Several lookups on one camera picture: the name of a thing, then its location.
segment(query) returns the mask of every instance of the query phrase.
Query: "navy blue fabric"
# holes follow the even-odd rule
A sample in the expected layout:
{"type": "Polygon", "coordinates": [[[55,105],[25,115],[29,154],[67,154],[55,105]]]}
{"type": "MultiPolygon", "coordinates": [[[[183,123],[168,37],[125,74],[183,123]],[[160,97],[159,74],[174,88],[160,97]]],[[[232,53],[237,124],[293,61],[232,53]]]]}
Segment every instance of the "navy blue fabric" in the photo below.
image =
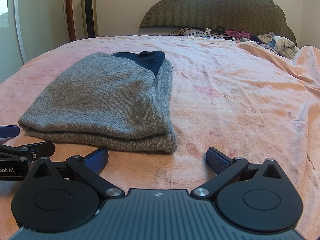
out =
{"type": "Polygon", "coordinates": [[[131,52],[118,52],[113,54],[113,56],[130,59],[141,67],[151,70],[155,76],[158,74],[159,68],[165,58],[165,54],[159,50],[143,51],[140,54],[131,52]]]}

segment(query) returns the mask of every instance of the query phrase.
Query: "wooden door frame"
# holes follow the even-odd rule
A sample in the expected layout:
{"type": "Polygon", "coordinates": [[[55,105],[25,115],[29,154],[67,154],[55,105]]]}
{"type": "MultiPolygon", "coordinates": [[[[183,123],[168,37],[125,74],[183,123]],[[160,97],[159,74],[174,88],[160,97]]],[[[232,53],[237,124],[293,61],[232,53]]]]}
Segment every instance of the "wooden door frame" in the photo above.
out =
{"type": "Polygon", "coordinates": [[[75,25],[73,22],[72,0],[66,0],[66,14],[70,42],[76,41],[75,25]]]}

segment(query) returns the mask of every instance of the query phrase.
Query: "window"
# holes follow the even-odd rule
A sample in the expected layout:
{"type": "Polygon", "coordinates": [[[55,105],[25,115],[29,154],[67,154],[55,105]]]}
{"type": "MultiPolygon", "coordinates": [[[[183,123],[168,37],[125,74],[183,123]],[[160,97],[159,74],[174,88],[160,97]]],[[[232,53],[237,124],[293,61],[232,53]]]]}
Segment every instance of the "window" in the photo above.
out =
{"type": "Polygon", "coordinates": [[[8,27],[8,0],[0,0],[0,28],[8,27]]]}

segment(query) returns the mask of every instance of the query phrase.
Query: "gray ribbed plate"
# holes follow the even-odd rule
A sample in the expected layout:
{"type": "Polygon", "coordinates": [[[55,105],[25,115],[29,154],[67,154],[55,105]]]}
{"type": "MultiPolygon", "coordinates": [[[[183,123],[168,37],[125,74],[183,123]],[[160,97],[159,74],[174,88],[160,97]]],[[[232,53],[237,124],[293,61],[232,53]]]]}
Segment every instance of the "gray ribbed plate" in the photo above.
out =
{"type": "Polygon", "coordinates": [[[295,231],[254,235],[233,228],[212,203],[191,198],[186,190],[131,189],[122,199],[107,200],[87,224],[57,234],[21,228],[14,240],[298,240],[295,231]]]}

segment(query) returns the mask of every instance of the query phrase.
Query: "purple cloth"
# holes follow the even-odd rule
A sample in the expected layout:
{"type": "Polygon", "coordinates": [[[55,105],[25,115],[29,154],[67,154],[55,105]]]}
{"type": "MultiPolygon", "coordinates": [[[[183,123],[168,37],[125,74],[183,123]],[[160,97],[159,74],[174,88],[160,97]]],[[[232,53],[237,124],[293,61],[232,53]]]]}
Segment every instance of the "purple cloth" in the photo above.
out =
{"type": "Polygon", "coordinates": [[[230,37],[239,38],[239,39],[241,38],[251,39],[252,37],[251,33],[245,33],[244,31],[235,31],[235,30],[226,30],[224,34],[230,37]]]}

